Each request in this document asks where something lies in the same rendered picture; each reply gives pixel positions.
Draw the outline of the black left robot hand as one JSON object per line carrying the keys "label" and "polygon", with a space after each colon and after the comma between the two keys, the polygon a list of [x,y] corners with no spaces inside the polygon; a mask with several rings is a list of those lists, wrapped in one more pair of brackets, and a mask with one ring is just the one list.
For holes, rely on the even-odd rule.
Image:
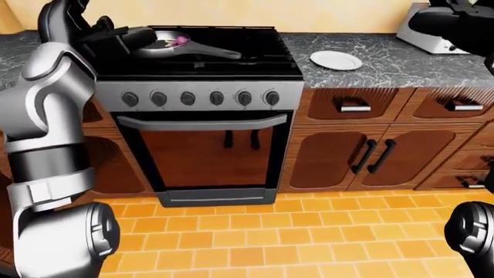
{"label": "black left robot hand", "polygon": [[77,50],[91,58],[125,57],[157,41],[150,27],[120,27],[106,15],[99,18],[88,34],[78,41]]}

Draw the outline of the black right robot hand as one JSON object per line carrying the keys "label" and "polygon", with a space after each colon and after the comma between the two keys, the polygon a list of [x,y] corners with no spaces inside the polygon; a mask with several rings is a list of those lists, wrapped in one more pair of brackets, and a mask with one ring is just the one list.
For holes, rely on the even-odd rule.
{"label": "black right robot hand", "polygon": [[410,29],[440,36],[457,48],[481,57],[494,53],[494,0],[429,0],[415,13]]}

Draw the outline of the purple beet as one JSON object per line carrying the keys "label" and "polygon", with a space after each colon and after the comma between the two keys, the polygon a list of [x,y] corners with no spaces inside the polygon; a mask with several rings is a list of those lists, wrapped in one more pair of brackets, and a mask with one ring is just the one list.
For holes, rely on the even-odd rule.
{"label": "purple beet", "polygon": [[165,47],[166,48],[174,48],[176,46],[182,46],[185,43],[187,43],[188,41],[189,41],[188,36],[175,36],[174,38],[171,38],[171,39],[165,39],[165,42],[166,42]]}

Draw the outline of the silver frying pan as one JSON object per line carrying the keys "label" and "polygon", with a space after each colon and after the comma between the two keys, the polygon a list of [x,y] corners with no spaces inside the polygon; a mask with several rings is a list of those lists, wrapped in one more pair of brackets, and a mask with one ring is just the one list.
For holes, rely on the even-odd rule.
{"label": "silver frying pan", "polygon": [[[153,59],[153,58],[168,58],[179,55],[208,55],[215,57],[222,57],[226,59],[240,59],[242,57],[241,53],[235,51],[215,48],[213,46],[205,46],[201,43],[196,43],[191,40],[188,34],[176,31],[165,31],[157,30],[155,31],[157,41],[145,48],[135,50],[132,55],[141,58]],[[174,48],[166,48],[165,39],[171,39],[175,36],[188,36],[189,41],[182,46],[176,46]]]}

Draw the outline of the white round plate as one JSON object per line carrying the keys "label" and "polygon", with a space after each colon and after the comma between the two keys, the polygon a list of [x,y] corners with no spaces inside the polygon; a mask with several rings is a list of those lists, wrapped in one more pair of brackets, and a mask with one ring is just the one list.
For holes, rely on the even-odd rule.
{"label": "white round plate", "polygon": [[363,66],[363,62],[353,55],[330,50],[312,53],[310,60],[318,66],[337,71],[356,70]]}

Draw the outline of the white countertop appliance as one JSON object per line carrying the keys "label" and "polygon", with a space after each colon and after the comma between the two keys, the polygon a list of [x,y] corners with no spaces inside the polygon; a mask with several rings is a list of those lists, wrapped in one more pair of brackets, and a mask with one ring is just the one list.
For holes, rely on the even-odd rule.
{"label": "white countertop appliance", "polygon": [[414,2],[411,4],[404,22],[397,31],[397,38],[433,55],[469,55],[469,53],[456,48],[447,40],[444,40],[438,36],[421,34],[408,27],[408,22],[412,16],[428,6],[428,3],[420,2]]}

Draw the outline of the brown wooden drawer front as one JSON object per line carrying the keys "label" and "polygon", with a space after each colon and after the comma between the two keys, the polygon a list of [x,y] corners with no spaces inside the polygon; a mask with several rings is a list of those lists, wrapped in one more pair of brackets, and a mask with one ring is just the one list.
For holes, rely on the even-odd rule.
{"label": "brown wooden drawer front", "polygon": [[466,179],[484,181],[489,171],[464,171],[456,173],[434,173],[424,180],[416,191],[420,190],[449,190],[449,189],[468,189],[461,185]]}
{"label": "brown wooden drawer front", "polygon": [[[480,104],[483,110],[454,111],[454,105]],[[423,119],[479,117],[494,107],[494,88],[485,87],[442,87],[434,88],[425,95],[414,117]]]}
{"label": "brown wooden drawer front", "polygon": [[[306,106],[306,117],[324,122],[383,122],[395,120],[414,88],[317,89]],[[340,106],[370,106],[371,111],[340,113]]]}

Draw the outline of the black and silver stove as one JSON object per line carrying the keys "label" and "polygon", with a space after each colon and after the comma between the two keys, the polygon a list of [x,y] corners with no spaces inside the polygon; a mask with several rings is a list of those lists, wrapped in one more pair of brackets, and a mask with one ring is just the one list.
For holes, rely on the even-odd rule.
{"label": "black and silver stove", "polygon": [[[303,92],[303,75],[273,27],[167,27],[154,31],[188,34],[205,46],[241,53],[240,59],[208,55],[141,58],[134,55],[97,64],[96,98],[119,129],[160,203],[165,207],[266,205],[276,199],[286,149]],[[252,102],[237,103],[246,90]],[[263,96],[276,91],[279,102]],[[167,96],[155,106],[151,92]],[[224,95],[220,106],[209,94]],[[139,103],[120,98],[135,92]],[[196,101],[185,106],[183,92]],[[286,114],[285,124],[248,131],[139,131],[123,127],[117,117],[145,121],[260,120]]]}

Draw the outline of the brown wooden cabinet door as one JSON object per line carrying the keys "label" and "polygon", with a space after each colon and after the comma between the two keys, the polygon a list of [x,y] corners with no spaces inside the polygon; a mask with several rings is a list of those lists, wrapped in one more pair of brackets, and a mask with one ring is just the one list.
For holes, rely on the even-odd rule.
{"label": "brown wooden cabinet door", "polygon": [[291,132],[280,192],[343,192],[365,164],[388,124],[296,126]]}
{"label": "brown wooden cabinet door", "polygon": [[[414,189],[480,126],[478,123],[391,124],[347,189]],[[367,166],[374,164],[386,150],[387,139],[394,139],[396,147],[377,173],[370,174]]]}
{"label": "brown wooden cabinet door", "polygon": [[96,170],[93,194],[123,198],[153,193],[113,118],[96,99],[84,108],[83,133],[91,166]]}

